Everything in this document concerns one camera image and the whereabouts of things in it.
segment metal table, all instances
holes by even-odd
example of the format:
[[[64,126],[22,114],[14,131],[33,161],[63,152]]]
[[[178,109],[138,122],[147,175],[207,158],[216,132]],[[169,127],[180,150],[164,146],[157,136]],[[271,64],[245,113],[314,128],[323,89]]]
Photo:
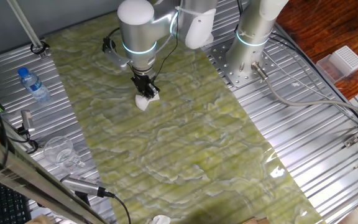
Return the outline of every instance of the metal table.
[[[240,88],[232,85],[223,68],[212,57],[211,49],[230,44],[238,20],[235,0],[220,0],[213,28],[215,41],[203,47],[203,50],[251,120],[275,148],[312,205],[328,223],[336,223],[358,205],[358,151],[348,150],[343,145],[349,136],[358,133],[358,124],[331,105],[306,108],[283,105],[258,80],[250,80]],[[280,28],[276,27],[275,32],[281,32]],[[330,98],[344,98],[337,89],[299,61],[299,56],[290,55],[272,42],[267,44],[265,51],[279,66],[304,84],[311,86],[315,82]],[[40,76],[52,94],[48,103],[36,102],[22,87],[17,75],[19,67],[27,67]],[[284,75],[277,67],[269,70],[272,85],[285,98],[292,101],[322,99],[298,81]],[[41,60],[29,51],[29,46],[0,55],[0,102],[6,107],[4,117],[16,127],[21,124],[20,110],[31,110],[37,128],[32,139],[45,142],[55,136],[70,138],[75,150],[89,167],[76,174],[99,179],[90,150],[51,57]],[[44,159],[42,150],[32,157],[54,176],[62,176],[61,169]],[[114,216],[106,198],[91,197],[90,203],[104,218]],[[30,208],[33,217],[40,213],[53,217],[49,209],[39,208],[32,200]]]

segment bottle cap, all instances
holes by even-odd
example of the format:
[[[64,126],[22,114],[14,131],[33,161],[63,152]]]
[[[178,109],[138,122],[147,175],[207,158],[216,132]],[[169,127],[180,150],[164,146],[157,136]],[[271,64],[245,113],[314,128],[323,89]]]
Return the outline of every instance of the bottle cap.
[[[26,68],[20,68],[17,72],[21,77],[25,77],[29,74],[29,71]]]

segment white pipette tip box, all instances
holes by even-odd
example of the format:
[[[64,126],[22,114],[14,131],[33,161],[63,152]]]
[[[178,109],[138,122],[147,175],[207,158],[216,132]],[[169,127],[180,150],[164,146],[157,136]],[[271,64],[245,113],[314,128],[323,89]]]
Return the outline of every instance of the white pipette tip box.
[[[328,80],[336,83],[358,70],[358,55],[348,46],[344,46],[318,61],[316,65]]]

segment metal clamp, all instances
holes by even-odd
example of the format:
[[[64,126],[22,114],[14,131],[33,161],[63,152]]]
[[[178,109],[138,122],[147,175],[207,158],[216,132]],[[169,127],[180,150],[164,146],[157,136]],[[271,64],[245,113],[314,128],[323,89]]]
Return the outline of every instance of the metal clamp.
[[[104,54],[110,61],[112,61],[112,63],[117,65],[119,68],[121,68],[121,70],[127,69],[127,63],[131,61],[129,58],[124,58],[124,57],[120,56],[115,51],[111,50],[110,48],[107,48],[104,51]]]
[[[346,140],[343,144],[347,147],[350,148],[351,146],[353,146],[354,144],[358,143],[358,137],[353,136],[350,139]]]
[[[265,73],[265,71],[262,70],[262,68],[259,66],[258,63],[253,62],[251,64],[251,68],[253,69],[253,71],[257,72],[258,75],[260,76],[260,78],[262,79],[262,81],[265,81],[266,79],[268,79],[269,77],[267,76],[267,74]]]

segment plastic water bottle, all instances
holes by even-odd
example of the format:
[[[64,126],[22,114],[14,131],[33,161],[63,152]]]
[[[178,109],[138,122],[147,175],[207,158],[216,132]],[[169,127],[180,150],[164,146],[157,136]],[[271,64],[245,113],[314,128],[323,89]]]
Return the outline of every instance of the plastic water bottle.
[[[36,74],[29,72],[26,68],[20,68],[17,72],[21,77],[20,82],[25,89],[31,93],[35,100],[44,102],[50,99],[47,87],[42,84]]]

